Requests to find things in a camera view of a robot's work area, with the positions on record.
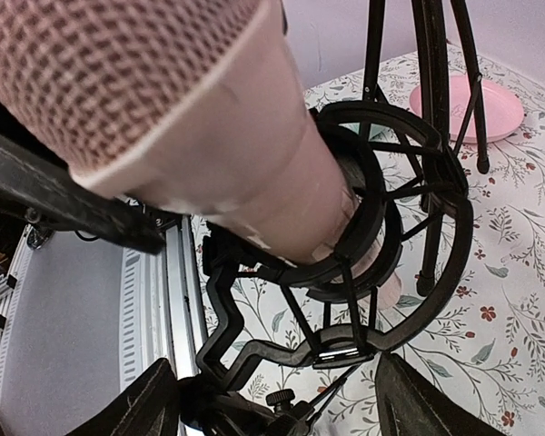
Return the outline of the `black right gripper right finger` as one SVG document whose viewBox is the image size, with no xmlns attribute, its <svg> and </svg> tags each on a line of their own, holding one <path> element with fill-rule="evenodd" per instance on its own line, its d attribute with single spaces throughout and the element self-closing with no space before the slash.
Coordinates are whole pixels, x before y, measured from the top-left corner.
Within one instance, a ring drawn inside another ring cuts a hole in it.
<svg viewBox="0 0 545 436">
<path fill-rule="evenodd" d="M 454 403 L 400 355 L 384 353 L 375 391 L 381 433 L 408 436 L 496 435 L 498 431 Z"/>
</svg>

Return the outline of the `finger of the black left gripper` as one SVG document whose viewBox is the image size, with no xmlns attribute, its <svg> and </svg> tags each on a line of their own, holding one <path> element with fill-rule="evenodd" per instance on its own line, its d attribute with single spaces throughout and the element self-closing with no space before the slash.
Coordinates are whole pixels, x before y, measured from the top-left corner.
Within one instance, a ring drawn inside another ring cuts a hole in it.
<svg viewBox="0 0 545 436">
<path fill-rule="evenodd" d="M 56 231 L 79 231 L 143 253 L 164 238 L 154 221 L 119 200 L 76 184 L 66 171 L 0 134 L 0 212 Z"/>
</svg>

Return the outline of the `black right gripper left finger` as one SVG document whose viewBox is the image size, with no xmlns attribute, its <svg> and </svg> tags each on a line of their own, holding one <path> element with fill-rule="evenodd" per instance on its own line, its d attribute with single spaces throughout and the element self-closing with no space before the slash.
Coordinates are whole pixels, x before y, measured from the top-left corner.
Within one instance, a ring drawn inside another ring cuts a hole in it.
<svg viewBox="0 0 545 436">
<path fill-rule="evenodd" d="M 180 393 L 165 358 L 156 360 L 111 403 L 72 435 L 176 435 Z"/>
</svg>

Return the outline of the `black tripod shock-mount stand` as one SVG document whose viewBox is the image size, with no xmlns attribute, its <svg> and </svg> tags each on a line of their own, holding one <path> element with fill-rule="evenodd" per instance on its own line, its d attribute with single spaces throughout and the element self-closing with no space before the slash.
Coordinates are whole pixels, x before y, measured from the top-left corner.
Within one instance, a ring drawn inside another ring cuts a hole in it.
<svg viewBox="0 0 545 436">
<path fill-rule="evenodd" d="M 211 227 L 203 241 L 203 271 L 218 324 L 197 355 L 200 373 L 179 384 L 182 422 L 206 435 L 309 434 L 344 378 L 310 401 L 297 401 L 284 390 L 260 406 L 240 394 L 258 365 L 343 368 L 351 375 L 364 362 L 379 363 L 434 320 L 465 268 L 473 231 L 467 181 L 450 144 L 442 143 L 421 114 L 357 101 L 330 104 L 315 121 L 331 151 L 361 175 L 354 188 L 360 207 L 336 245 L 310 266 L 291 266 Z M 442 218 L 434 286 L 408 318 L 383 332 L 376 324 L 382 286 L 399 263 L 403 243 L 419 233 L 426 241 L 425 194 Z M 223 355 L 244 326 L 232 296 L 243 277 L 279 286 L 304 339 L 294 348 L 248 341 L 224 366 Z"/>
</svg>

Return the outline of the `pink toy microphone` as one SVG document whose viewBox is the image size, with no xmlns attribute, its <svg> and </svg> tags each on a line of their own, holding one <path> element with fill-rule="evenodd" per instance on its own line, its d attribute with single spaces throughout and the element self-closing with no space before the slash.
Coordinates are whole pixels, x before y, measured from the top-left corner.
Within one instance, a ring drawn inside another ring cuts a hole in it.
<svg viewBox="0 0 545 436">
<path fill-rule="evenodd" d="M 295 265 L 328 258 L 359 206 L 278 1 L 0 1 L 0 103 L 85 189 Z"/>
</svg>

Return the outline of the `floral patterned table mat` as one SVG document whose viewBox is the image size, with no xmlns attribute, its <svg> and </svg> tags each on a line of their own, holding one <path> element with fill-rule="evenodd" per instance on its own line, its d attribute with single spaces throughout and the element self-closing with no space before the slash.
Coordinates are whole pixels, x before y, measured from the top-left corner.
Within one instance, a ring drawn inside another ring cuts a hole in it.
<svg viewBox="0 0 545 436">
<path fill-rule="evenodd" d="M 462 48 L 446 48 L 449 78 L 467 76 Z M 397 354 L 454 403 L 495 428 L 496 435 L 545 435 L 545 87 L 477 57 L 481 80 L 513 92 L 524 119 L 506 138 L 487 142 L 487 173 L 477 168 L 475 122 L 470 120 L 456 153 L 473 209 L 467 262 L 446 306 Z M 308 91 L 305 101 L 314 119 L 330 104 L 380 103 L 362 99 L 363 78 L 364 71 L 349 74 Z M 378 85 L 387 98 L 383 104 L 420 115 L 418 51 L 379 64 Z M 416 285 L 424 242 L 419 233 L 403 243 L 399 263 L 381 288 L 376 324 L 383 332 L 422 302 Z M 204 271 L 200 280 L 211 335 L 218 319 Z M 251 340 L 287 348 L 302 343 L 302 330 L 278 285 L 243 277 L 234 284 L 232 296 L 244 326 L 223 355 L 224 366 Z M 343 377 L 343 386 L 307 435 L 383 435 L 377 366 L 370 360 L 346 375 L 343 368 L 261 362 L 240 394 L 260 406 L 269 394 L 284 390 L 292 391 L 297 401 L 310 401 Z"/>
</svg>

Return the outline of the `pink plate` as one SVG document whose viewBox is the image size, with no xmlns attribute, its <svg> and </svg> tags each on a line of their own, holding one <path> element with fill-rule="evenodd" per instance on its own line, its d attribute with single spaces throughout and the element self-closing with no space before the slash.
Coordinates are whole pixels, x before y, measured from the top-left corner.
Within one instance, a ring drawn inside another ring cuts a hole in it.
<svg viewBox="0 0 545 436">
<path fill-rule="evenodd" d="M 471 96 L 466 75 L 450 77 L 450 139 L 458 138 L 461 123 Z M 520 99 L 508 88 L 483 79 L 481 96 L 484 104 L 486 139 L 493 143 L 515 132 L 524 119 Z"/>
</svg>

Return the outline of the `black music stand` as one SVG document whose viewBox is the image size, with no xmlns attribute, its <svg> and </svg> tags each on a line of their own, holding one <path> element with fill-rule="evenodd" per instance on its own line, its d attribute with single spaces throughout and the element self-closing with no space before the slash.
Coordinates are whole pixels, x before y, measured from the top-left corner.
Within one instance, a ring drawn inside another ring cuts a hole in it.
<svg viewBox="0 0 545 436">
<path fill-rule="evenodd" d="M 378 85 L 379 63 L 385 20 L 384 0 L 370 1 L 368 13 L 367 43 L 365 54 L 362 99 L 385 103 L 387 98 Z M 421 85 L 421 117 L 441 135 L 442 143 L 450 141 L 450 78 L 446 41 L 446 25 L 441 1 L 413 1 L 413 23 L 419 57 Z M 451 10 L 461 41 L 468 77 L 470 101 L 463 116 L 461 130 L 454 152 L 460 151 L 463 137 L 470 120 L 475 122 L 477 141 L 477 168 L 480 173 L 490 169 L 488 157 L 485 110 L 481 90 L 481 71 L 476 44 L 467 5 L 464 1 L 452 1 Z M 428 295 L 434 286 L 435 263 L 441 238 L 442 218 L 427 194 L 421 197 L 421 208 L 428 214 L 425 252 L 417 279 L 417 291 Z"/>
</svg>

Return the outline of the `aluminium front rail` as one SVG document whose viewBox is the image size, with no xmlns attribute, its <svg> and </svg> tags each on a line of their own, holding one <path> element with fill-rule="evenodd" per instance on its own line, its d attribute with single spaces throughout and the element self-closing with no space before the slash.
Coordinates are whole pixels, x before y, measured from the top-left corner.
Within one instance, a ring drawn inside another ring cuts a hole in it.
<svg viewBox="0 0 545 436">
<path fill-rule="evenodd" d="M 155 360 L 198 372 L 207 337 L 192 223 L 157 255 L 26 229 L 0 281 L 0 424 L 7 435 L 63 435 Z"/>
</svg>

